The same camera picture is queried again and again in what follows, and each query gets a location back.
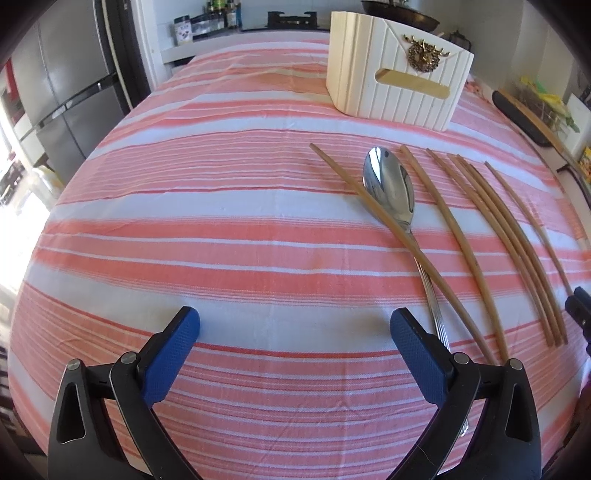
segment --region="screw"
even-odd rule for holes
[[[70,360],[66,366],[68,370],[76,370],[80,366],[80,360],[75,358],[74,360]]]
[[[457,364],[460,365],[466,365],[470,361],[470,357],[462,352],[454,353],[453,359],[456,361]]]
[[[513,370],[521,370],[523,368],[523,364],[516,358],[509,360],[509,365]]]
[[[135,352],[127,352],[121,356],[121,363],[125,365],[129,365],[135,362],[135,359],[138,357],[138,354]]]

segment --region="table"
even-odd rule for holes
[[[64,366],[138,350],[183,305],[202,332],[167,399],[163,425],[207,479],[385,478],[429,418],[390,338],[407,306],[432,331],[411,255],[309,149],[361,179],[374,145],[402,143],[422,163],[484,270],[510,354],[525,364],[547,460],[562,441],[586,354],[549,349],[514,266],[474,205],[424,149],[459,153],[496,184],[488,160],[545,227],[572,286],[591,286],[578,218],[536,153],[494,107],[464,92],[446,132],[344,116],[324,85],[329,37],[239,35],[196,57],[128,115],[82,165],[51,212],[14,311],[10,387],[47,448]],[[476,284],[433,199],[410,166],[413,232],[491,348]],[[540,255],[559,304],[566,292]],[[452,349],[482,355],[440,298]],[[470,414],[470,431],[482,405]],[[130,461],[137,451],[117,417]],[[461,458],[461,438],[448,465]]]

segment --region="spoon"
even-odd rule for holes
[[[396,155],[381,147],[373,147],[369,150],[363,164],[363,186],[416,242],[411,230],[414,215],[413,183]],[[433,290],[433,283],[417,259],[415,259],[415,262],[425,288],[427,304],[429,305],[437,338],[449,350],[449,340],[443,325],[439,301]],[[460,435],[465,435],[467,430],[468,423],[466,421]]]

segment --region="tissue box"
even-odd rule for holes
[[[326,86],[335,107],[347,115],[442,131],[473,58],[408,25],[332,12]]]

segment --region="stainless steel refrigerator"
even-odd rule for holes
[[[11,58],[48,165],[65,183],[149,93],[128,0],[56,0]]]

